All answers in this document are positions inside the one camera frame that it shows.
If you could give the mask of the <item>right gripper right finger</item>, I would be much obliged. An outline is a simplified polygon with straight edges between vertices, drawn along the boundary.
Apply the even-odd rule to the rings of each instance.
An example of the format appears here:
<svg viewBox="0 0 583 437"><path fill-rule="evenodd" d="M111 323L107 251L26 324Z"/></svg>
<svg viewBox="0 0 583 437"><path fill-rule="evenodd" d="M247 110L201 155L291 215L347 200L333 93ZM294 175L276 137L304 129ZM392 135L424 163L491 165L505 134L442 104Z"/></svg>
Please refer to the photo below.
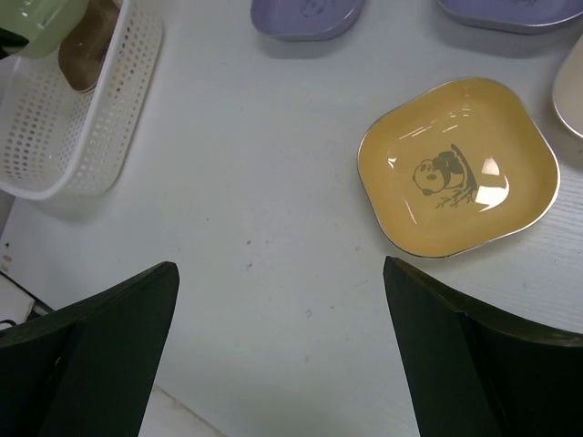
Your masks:
<svg viewBox="0 0 583 437"><path fill-rule="evenodd" d="M579 436L582 336L455 290L402 259L384 286L423 436Z"/></svg>

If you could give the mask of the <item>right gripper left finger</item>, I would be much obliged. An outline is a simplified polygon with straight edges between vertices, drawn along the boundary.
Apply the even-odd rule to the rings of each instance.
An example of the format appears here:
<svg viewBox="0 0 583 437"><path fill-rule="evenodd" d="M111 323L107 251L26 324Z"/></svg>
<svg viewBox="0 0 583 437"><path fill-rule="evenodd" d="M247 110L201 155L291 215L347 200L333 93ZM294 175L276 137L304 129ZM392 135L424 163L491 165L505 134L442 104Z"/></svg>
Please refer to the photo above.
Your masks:
<svg viewBox="0 0 583 437"><path fill-rule="evenodd" d="M165 261L2 330L2 435L138 435L178 294Z"/></svg>

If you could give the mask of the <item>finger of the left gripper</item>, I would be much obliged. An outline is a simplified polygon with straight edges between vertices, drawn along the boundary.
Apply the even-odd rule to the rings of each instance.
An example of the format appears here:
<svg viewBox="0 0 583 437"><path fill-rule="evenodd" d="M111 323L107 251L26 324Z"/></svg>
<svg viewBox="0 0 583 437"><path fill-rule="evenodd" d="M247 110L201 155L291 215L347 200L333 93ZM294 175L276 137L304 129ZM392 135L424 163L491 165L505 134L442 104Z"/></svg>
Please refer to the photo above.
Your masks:
<svg viewBox="0 0 583 437"><path fill-rule="evenodd" d="M27 45L28 39L24 36L0 28L0 59L15 55Z"/></svg>

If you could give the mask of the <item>green panda plate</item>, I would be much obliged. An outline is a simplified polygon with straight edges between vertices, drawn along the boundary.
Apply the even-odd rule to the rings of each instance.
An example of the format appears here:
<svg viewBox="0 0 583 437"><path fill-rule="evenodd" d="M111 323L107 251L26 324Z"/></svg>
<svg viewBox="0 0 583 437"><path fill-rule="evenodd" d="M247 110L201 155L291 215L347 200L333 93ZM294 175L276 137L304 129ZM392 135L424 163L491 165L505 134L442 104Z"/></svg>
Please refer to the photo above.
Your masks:
<svg viewBox="0 0 583 437"><path fill-rule="evenodd" d="M13 56L50 55L80 23L87 4L87 0L2 1L1 27L28 39L28 45Z"/></svg>

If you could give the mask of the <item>brown panda plate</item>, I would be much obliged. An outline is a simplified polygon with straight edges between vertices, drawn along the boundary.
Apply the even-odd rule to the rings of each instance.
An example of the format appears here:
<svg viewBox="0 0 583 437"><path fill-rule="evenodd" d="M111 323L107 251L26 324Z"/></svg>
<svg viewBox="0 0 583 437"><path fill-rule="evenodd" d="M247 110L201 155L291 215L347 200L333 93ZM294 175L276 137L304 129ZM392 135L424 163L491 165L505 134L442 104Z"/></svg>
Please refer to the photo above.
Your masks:
<svg viewBox="0 0 583 437"><path fill-rule="evenodd" d="M89 1L80 23L58 50L58 66L78 93L92 91L107 55L119 16L118 1Z"/></svg>

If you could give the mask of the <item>yellow panda plate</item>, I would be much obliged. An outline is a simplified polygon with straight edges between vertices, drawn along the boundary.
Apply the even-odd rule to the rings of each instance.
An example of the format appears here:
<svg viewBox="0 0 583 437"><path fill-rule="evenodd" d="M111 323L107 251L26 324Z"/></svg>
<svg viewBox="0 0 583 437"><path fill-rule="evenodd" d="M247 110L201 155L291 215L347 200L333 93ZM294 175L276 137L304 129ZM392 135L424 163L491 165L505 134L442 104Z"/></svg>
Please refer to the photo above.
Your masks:
<svg viewBox="0 0 583 437"><path fill-rule="evenodd" d="M425 259L530 228L560 187L557 157L523 101L482 77L446 82L378 118L357 169L387 239Z"/></svg>

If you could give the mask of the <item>purple panda plate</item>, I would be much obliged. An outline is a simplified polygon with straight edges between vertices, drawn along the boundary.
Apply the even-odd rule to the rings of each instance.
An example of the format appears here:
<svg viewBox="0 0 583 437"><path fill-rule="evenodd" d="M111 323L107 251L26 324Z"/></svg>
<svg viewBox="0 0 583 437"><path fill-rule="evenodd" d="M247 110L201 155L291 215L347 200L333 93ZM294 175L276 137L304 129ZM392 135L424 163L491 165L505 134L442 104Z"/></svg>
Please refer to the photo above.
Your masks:
<svg viewBox="0 0 583 437"><path fill-rule="evenodd" d="M361 0L253 0L251 22L262 35L283 42L334 39L359 18Z"/></svg>
<svg viewBox="0 0 583 437"><path fill-rule="evenodd" d="M542 35L582 17L582 2L570 0L444 0L436 2L453 21L518 35Z"/></svg>

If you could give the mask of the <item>cream panda plate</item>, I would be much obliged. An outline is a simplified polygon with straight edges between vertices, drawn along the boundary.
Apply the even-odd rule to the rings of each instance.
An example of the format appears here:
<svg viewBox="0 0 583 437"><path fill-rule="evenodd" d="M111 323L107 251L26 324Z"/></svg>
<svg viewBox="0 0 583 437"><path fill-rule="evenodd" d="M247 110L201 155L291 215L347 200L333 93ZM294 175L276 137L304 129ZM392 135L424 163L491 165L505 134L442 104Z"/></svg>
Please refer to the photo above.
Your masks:
<svg viewBox="0 0 583 437"><path fill-rule="evenodd" d="M558 70L552 88L557 118L579 139L582 138L582 46L580 37Z"/></svg>

